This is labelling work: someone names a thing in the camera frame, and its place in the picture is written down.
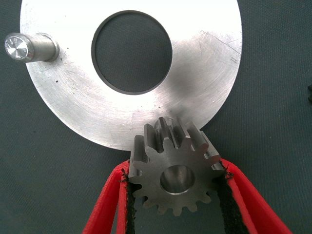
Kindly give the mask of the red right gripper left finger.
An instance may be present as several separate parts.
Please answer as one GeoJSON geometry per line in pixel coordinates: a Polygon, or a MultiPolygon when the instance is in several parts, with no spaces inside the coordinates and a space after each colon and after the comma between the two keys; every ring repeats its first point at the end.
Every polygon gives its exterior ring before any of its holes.
{"type": "Polygon", "coordinates": [[[128,172],[128,160],[112,170],[82,231],[84,234],[110,234],[115,217],[117,234],[135,233],[128,172]]]}

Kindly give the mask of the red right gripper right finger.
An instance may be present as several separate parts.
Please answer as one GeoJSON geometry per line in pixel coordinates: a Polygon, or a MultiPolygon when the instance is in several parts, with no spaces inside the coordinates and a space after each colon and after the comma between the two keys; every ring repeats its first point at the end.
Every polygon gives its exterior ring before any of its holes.
{"type": "Polygon", "coordinates": [[[225,175],[216,179],[227,234],[290,234],[290,229],[233,163],[221,159],[225,175]]]}

